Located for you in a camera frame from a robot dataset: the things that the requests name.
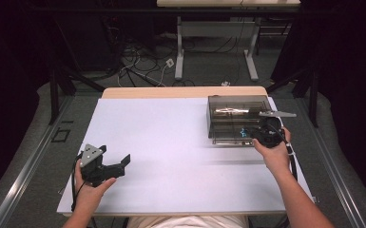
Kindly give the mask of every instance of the black curtain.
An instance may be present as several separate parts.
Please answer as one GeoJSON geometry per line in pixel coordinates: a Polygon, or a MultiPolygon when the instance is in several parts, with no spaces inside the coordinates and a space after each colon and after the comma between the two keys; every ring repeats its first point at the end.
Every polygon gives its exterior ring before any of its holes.
{"type": "MultiPolygon", "coordinates": [[[[331,102],[339,145],[366,186],[366,0],[301,4],[302,10],[336,15],[297,19],[271,78],[280,82],[303,68],[318,72],[318,91],[331,102]]],[[[309,83],[309,76],[305,71],[298,85],[309,83]]]]}
{"type": "Polygon", "coordinates": [[[0,179],[29,128],[48,81],[25,15],[16,1],[0,1],[0,179]]]}

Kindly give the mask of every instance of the white tabletop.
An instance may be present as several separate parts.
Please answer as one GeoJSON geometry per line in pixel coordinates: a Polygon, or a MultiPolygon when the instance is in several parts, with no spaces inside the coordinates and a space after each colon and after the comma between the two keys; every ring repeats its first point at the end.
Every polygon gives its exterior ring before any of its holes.
{"type": "Polygon", "coordinates": [[[158,7],[298,7],[299,0],[158,0],[158,7]]]}
{"type": "MultiPolygon", "coordinates": [[[[95,216],[284,213],[279,188],[254,148],[217,147],[207,138],[206,109],[207,98],[99,100],[81,150],[105,144],[105,165],[127,154],[131,162],[95,216]]],[[[57,212],[70,215],[71,204],[69,181],[57,212]]]]}

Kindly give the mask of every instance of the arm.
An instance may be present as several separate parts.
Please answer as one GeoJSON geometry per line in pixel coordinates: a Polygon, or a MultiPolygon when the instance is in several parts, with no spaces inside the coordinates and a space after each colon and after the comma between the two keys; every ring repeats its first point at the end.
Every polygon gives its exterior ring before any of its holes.
{"type": "MultiPolygon", "coordinates": [[[[290,132],[284,130],[287,141],[290,142],[290,132]]],[[[285,143],[267,148],[254,140],[254,146],[262,154],[266,166],[278,183],[291,227],[334,227],[292,176],[285,143]]]]}
{"type": "Polygon", "coordinates": [[[94,211],[96,211],[99,206],[103,194],[116,181],[114,178],[108,179],[96,188],[84,184],[81,174],[80,160],[76,162],[75,179],[75,189],[80,189],[76,199],[76,208],[72,216],[70,216],[64,224],[63,228],[87,227],[91,215],[93,215],[94,211]]]}

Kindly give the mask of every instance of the hand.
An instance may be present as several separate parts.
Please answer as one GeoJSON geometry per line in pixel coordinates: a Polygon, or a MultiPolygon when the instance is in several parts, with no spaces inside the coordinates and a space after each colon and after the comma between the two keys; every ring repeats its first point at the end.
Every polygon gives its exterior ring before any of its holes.
{"type": "Polygon", "coordinates": [[[82,211],[86,215],[92,215],[99,206],[103,194],[116,181],[116,179],[108,179],[97,187],[92,187],[88,184],[84,184],[84,180],[82,179],[80,162],[81,160],[78,160],[75,167],[75,189],[76,191],[80,189],[78,197],[76,199],[75,212],[82,211]]]}
{"type": "MultiPolygon", "coordinates": [[[[285,127],[282,129],[284,130],[286,141],[290,142],[291,134],[289,130],[285,127]]],[[[290,162],[285,142],[281,142],[273,148],[263,146],[257,139],[253,139],[253,143],[257,151],[262,154],[266,167],[274,176],[282,172],[290,172],[290,162]]]]}

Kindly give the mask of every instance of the table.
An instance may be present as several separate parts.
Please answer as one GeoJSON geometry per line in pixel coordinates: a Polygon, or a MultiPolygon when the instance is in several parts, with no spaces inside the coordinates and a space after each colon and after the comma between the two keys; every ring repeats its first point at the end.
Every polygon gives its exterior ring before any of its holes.
{"type": "MultiPolygon", "coordinates": [[[[167,8],[298,8],[299,0],[158,0],[158,7],[167,8]]],[[[250,38],[249,49],[244,50],[245,62],[252,81],[258,80],[253,54],[260,30],[260,18],[253,22],[184,22],[177,17],[178,53],[175,79],[183,77],[183,36],[250,38]]]]}
{"type": "MultiPolygon", "coordinates": [[[[104,164],[127,154],[131,163],[94,216],[285,213],[278,185],[254,148],[220,147],[207,138],[210,95],[267,96],[259,86],[105,90],[81,149],[105,144],[104,164]]],[[[311,198],[299,165],[298,172],[311,198]]],[[[57,212],[69,216],[71,204],[69,179],[57,212]]]]}

